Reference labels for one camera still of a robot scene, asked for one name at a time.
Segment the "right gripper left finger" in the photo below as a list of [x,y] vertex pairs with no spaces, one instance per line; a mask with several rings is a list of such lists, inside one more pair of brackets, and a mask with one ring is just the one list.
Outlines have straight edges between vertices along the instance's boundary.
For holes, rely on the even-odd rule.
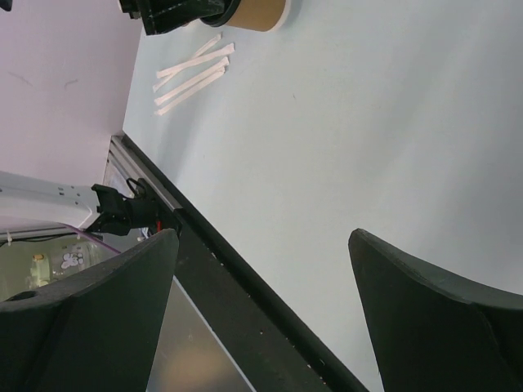
[[144,391],[177,264],[164,229],[1,304],[3,391]]

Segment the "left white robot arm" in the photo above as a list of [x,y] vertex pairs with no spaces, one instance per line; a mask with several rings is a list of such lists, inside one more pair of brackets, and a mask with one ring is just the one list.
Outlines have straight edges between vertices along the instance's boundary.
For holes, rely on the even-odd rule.
[[[142,20],[149,35],[168,33],[225,10],[223,1],[121,1],[119,5],[123,13]],[[2,171],[1,215],[124,236],[131,229],[154,225],[159,214],[156,193],[145,180],[127,183],[136,185],[132,198],[105,185],[61,184]]]

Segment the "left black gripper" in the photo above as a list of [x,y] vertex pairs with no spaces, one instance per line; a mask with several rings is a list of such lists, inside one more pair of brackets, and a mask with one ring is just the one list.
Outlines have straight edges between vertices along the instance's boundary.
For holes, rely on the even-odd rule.
[[137,0],[118,0],[122,13],[132,20],[142,19],[147,35],[169,33],[190,22],[207,16],[219,15],[225,10],[222,0],[145,0],[141,12]]

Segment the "brown paper coffee cup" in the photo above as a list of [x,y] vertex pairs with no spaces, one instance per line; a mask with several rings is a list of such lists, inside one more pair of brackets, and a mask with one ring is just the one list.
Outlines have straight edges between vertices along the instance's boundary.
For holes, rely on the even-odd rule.
[[224,11],[200,20],[211,27],[222,26],[270,32],[287,20],[291,0],[229,0],[224,1]]

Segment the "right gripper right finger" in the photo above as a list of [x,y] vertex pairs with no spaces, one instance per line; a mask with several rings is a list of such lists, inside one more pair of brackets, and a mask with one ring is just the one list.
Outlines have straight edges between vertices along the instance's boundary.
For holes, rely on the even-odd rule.
[[461,277],[363,229],[348,240],[386,391],[520,391],[522,297]]

